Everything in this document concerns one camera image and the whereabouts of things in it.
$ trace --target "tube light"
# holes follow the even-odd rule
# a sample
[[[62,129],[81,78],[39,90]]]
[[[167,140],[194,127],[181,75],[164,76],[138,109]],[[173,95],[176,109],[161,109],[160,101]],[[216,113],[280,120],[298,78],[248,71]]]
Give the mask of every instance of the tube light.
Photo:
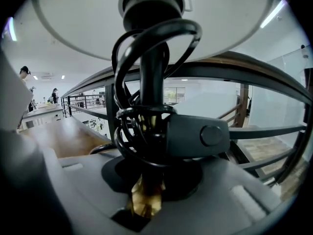
[[[14,31],[14,25],[13,25],[13,18],[9,18],[9,33],[11,36],[12,41],[17,41],[15,31]]]
[[[286,4],[287,4],[286,0],[281,0],[279,4],[276,6],[276,8],[268,15],[267,18],[265,18],[260,28],[264,28]]]

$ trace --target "metal wire frame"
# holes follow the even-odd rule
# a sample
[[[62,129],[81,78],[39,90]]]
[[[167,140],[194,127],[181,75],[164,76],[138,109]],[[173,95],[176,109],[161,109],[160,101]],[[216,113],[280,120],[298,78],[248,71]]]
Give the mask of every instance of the metal wire frame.
[[[272,173],[278,182],[283,181],[300,160],[309,141],[313,127],[313,118],[311,116],[313,100],[306,89],[288,74],[268,63],[240,53],[228,51],[222,55],[200,60],[198,62],[185,63],[170,77],[204,78],[209,80],[249,84],[276,91],[304,102],[305,117],[303,122],[307,125],[306,127],[289,126],[285,128],[267,128],[259,130],[259,132],[251,132],[251,130],[244,130],[244,128],[242,131],[236,130],[236,132],[232,132],[232,128],[230,129],[230,135],[239,135],[237,138],[241,139],[271,137],[282,135],[282,133],[285,134],[300,130],[304,131],[298,133],[298,137],[292,148],[293,152],[286,154],[286,156],[289,157],[283,165],[285,170],[279,169]],[[136,81],[139,79],[139,66],[133,65],[132,69],[126,76],[125,81]],[[107,68],[85,79],[62,97],[103,87],[105,85],[111,85],[113,83],[114,73],[111,68]],[[271,164],[275,161],[277,161],[277,157],[273,157],[272,161],[269,159],[266,163]],[[258,163],[257,165],[254,165],[254,167],[255,166],[261,168],[263,165],[262,163]]]

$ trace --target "ceiling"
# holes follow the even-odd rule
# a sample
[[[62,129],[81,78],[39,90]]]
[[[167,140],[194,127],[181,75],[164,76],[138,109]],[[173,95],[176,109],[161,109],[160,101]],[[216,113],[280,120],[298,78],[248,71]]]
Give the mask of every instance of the ceiling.
[[[39,3],[51,25],[62,37],[72,41],[80,48],[85,48],[109,59],[113,44],[124,32],[122,18],[117,11],[117,1],[39,0]],[[193,9],[197,11],[197,8],[199,8],[201,13],[197,15],[186,12],[183,17],[199,22],[207,30],[209,36],[214,36],[214,38],[208,40],[208,42],[205,38],[201,40],[202,45],[197,47],[200,50],[199,53],[196,53],[197,57],[214,52],[214,48],[221,49],[222,46],[219,46],[219,42],[230,43],[227,42],[228,39],[232,39],[231,42],[236,41],[232,38],[236,34],[240,33],[240,38],[243,38],[243,32],[251,29],[251,20],[256,20],[256,17],[247,20],[244,20],[243,17],[239,21],[233,19],[233,17],[230,17],[231,11],[226,14],[224,12],[224,10],[231,8],[227,6],[228,3],[217,3],[212,7],[212,10],[208,10],[206,5],[210,4],[205,3],[205,0],[199,1],[202,4],[195,2]],[[279,0],[274,0],[273,8],[278,2]],[[288,32],[297,27],[288,10],[284,9],[280,16],[282,20],[273,20],[234,50],[258,57],[264,49],[272,45],[273,41],[283,38]],[[79,53],[52,37],[38,19],[31,0],[26,0],[14,16],[14,29],[17,41],[13,42],[8,35],[5,35],[1,41],[1,48],[16,72],[26,65],[32,75],[36,75],[40,80],[46,73],[50,73],[53,81],[78,83],[111,65],[108,60]],[[171,57],[182,54],[184,49],[180,46],[187,45],[185,43],[181,45],[179,41],[172,42],[170,45]]]

